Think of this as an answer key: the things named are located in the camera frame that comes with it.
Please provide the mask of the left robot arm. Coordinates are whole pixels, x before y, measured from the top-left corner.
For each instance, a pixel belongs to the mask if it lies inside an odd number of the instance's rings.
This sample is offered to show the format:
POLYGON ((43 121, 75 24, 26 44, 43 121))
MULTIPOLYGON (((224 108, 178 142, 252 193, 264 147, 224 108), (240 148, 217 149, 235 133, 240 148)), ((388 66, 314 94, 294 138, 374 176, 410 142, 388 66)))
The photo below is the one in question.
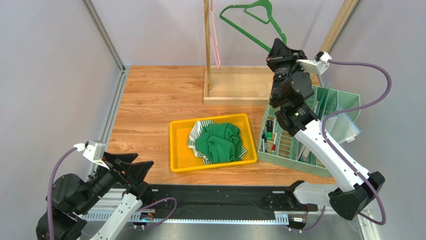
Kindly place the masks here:
POLYGON ((104 226, 93 236, 95 240, 114 240, 143 204, 150 204, 152 187, 144 181, 154 165, 152 160, 135 163, 137 153, 104 152, 101 165, 87 181, 69 173, 59 177, 46 197, 47 212, 39 219, 39 240, 76 240, 87 221, 81 219, 116 184, 125 188, 122 200, 104 226))

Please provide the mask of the pink wire hanger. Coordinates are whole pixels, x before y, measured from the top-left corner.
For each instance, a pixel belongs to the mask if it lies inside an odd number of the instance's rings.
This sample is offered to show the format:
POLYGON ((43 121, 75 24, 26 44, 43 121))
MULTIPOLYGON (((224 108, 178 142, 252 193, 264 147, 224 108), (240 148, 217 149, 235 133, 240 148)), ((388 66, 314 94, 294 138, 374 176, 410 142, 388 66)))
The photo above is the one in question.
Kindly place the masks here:
POLYGON ((214 56, 216 68, 218 70, 220 70, 221 69, 221 58, 220 58, 220 53, 219 53, 218 35, 217 35, 215 15, 214 15, 214 10, 213 10, 213 0, 209 1, 208 9, 209 9, 209 16, 210 16, 211 21, 212 21, 212 30, 209 31, 210 42, 212 44, 211 49, 213 51, 213 56, 214 56))

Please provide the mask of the green velvet hanger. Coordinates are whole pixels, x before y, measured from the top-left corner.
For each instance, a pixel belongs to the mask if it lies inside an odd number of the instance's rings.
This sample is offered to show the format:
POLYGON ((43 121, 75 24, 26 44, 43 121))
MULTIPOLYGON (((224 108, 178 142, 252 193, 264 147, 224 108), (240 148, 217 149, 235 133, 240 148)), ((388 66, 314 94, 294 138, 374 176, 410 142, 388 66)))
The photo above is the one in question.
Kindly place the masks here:
POLYGON ((242 36, 269 52, 272 48, 267 37, 279 38, 283 43, 288 37, 275 18, 273 3, 270 0, 253 0, 225 6, 218 17, 242 36))

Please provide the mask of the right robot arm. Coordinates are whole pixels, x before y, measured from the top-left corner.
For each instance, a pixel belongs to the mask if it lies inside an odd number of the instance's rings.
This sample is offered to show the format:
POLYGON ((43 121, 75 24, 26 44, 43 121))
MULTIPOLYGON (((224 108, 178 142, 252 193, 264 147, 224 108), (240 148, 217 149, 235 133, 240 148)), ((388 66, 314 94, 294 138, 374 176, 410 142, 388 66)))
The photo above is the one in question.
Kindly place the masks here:
POLYGON ((293 204, 330 207, 340 217, 352 220, 372 201, 380 200, 385 177, 354 160, 327 132, 326 120, 307 104, 314 95, 310 74, 321 75, 332 63, 327 52, 309 60, 304 51, 289 48, 276 38, 266 57, 273 72, 269 105, 275 109, 279 126, 318 157, 335 179, 335 184, 328 185, 294 182, 287 191, 293 204))

